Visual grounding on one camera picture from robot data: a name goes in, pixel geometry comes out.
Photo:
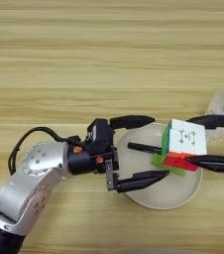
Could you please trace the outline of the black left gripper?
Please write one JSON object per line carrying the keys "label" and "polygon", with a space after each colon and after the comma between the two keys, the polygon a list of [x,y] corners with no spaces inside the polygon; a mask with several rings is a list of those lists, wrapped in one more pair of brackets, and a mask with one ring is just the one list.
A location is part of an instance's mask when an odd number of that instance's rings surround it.
{"label": "black left gripper", "polygon": [[[155,122],[156,119],[145,115],[126,115],[110,119],[110,126],[116,129],[135,129]],[[68,167],[74,175],[89,173],[105,174],[109,191],[127,192],[145,189],[169,175],[169,171],[146,171],[135,173],[131,178],[120,180],[117,149],[109,146],[102,152],[93,152],[79,147],[68,151]]]}

